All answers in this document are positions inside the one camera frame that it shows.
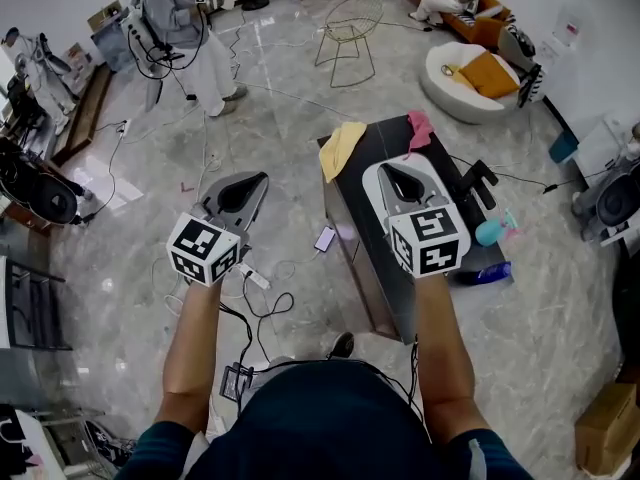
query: white pants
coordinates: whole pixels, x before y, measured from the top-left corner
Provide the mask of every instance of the white pants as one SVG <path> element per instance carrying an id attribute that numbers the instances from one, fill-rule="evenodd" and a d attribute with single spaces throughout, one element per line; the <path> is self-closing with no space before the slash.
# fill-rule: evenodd
<path id="1" fill-rule="evenodd" d="M 176 48 L 175 51 L 184 55 L 183 59 L 174 62 L 175 67 L 186 66 L 196 53 L 195 49 Z M 200 47 L 193 63 L 185 70 L 175 71 L 175 74 L 180 82 L 193 90 L 210 117 L 222 112 L 222 98 L 231 96 L 236 90 L 231 76 L 229 52 L 212 32 L 209 32 L 209 39 Z"/>
<path id="2" fill-rule="evenodd" d="M 427 18 L 434 25 L 442 23 L 441 12 L 462 12 L 464 6 L 458 0 L 420 0 L 415 18 L 424 21 Z"/>
<path id="3" fill-rule="evenodd" d="M 56 126 L 62 124 L 64 114 L 59 105 L 68 111 L 74 105 L 62 82 L 55 73 L 33 61 L 27 62 L 26 72 L 38 105 L 51 116 Z"/>

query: dark blue shirt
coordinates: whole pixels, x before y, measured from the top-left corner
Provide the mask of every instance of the dark blue shirt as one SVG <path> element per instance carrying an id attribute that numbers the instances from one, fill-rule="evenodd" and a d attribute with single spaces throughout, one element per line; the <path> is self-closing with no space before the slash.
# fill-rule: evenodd
<path id="1" fill-rule="evenodd" d="M 153 425 L 120 471 L 177 479 L 193 433 Z M 531 479 L 490 430 L 436 447 L 406 401 L 358 362 L 291 367 L 267 382 L 214 439 L 188 479 Z"/>

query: smartphone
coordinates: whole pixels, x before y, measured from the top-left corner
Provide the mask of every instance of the smartphone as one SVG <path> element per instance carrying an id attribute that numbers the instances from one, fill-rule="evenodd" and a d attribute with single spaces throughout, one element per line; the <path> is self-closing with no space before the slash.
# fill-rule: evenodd
<path id="1" fill-rule="evenodd" d="M 327 252 L 334 236 L 336 236 L 336 232 L 329 226 L 325 226 L 314 247 L 321 252 Z"/>

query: orange sofa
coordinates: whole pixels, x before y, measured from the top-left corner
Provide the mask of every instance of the orange sofa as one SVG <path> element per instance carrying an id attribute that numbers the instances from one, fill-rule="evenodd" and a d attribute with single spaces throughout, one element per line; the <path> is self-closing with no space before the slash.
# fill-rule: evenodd
<path id="1" fill-rule="evenodd" d="M 412 1 L 416 4 L 420 3 L 420 0 Z M 497 5 L 502 4 L 497 0 L 480 0 L 478 12 Z M 479 44 L 491 50 L 497 49 L 500 30 L 508 24 L 505 20 L 507 20 L 509 16 L 511 16 L 511 10 L 506 7 L 493 18 L 460 17 L 455 14 L 442 13 L 444 22 L 460 34 L 468 43 Z"/>

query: white couch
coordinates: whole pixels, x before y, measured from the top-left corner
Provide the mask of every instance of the white couch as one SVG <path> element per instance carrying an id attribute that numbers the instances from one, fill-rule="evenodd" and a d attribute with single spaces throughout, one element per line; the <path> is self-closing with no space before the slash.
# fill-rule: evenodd
<path id="1" fill-rule="evenodd" d="M 484 52 L 485 48 L 477 44 L 451 42 L 434 46 L 427 53 L 421 68 L 420 80 L 427 96 L 442 110 L 469 124 L 482 124 L 499 119 L 515 109 L 518 104 L 518 91 L 492 100 L 454 81 L 442 70 L 445 65 L 466 66 Z M 511 66 L 498 55 L 494 57 L 519 86 L 520 79 Z"/>

